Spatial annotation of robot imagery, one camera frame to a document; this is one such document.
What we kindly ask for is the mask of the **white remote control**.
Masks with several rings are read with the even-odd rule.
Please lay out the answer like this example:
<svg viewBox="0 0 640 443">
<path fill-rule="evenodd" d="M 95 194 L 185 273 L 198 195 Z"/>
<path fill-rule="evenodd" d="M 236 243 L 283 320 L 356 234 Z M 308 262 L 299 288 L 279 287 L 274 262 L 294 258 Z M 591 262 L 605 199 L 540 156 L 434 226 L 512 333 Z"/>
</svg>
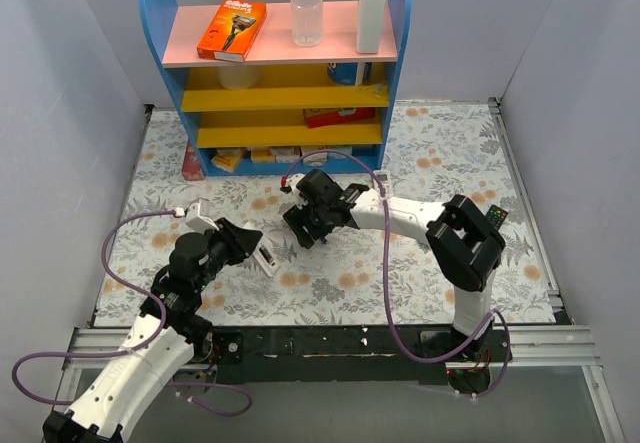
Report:
<svg viewBox="0 0 640 443">
<path fill-rule="evenodd" d="M 243 229 L 251 233 L 248 243 L 248 248 L 251 250 L 250 257 L 267 277 L 273 278 L 280 269 L 280 263 L 271 243 L 251 222 L 246 222 Z"/>
</svg>

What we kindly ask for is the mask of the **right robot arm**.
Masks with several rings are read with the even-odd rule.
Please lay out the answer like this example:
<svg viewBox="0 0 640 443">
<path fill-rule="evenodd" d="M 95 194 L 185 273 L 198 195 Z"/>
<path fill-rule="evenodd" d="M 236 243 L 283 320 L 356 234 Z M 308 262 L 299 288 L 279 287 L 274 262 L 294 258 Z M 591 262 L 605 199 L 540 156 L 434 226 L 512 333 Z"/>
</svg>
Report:
<svg viewBox="0 0 640 443">
<path fill-rule="evenodd" d="M 433 203 L 383 197 L 377 188 L 363 184 L 342 188 L 318 169 L 283 177 L 281 191 L 296 199 L 284 220 L 304 248 L 345 227 L 389 230 L 427 246 L 454 287 L 454 352 L 469 361 L 486 352 L 492 284 L 506 247 L 499 232 L 504 210 L 492 207 L 483 214 L 463 195 Z"/>
</svg>

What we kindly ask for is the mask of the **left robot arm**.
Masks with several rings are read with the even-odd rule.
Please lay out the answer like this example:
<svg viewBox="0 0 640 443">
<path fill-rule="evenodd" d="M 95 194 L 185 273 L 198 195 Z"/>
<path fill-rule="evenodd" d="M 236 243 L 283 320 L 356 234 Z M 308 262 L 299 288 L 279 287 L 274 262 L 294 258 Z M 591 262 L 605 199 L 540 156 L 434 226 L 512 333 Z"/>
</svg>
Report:
<svg viewBox="0 0 640 443">
<path fill-rule="evenodd" d="M 91 386 L 43 424 L 47 442 L 125 442 L 173 375 L 219 350 L 198 316 L 202 293 L 227 266 L 250 258 L 263 235 L 220 218 L 175 242 L 126 338 Z"/>
</svg>

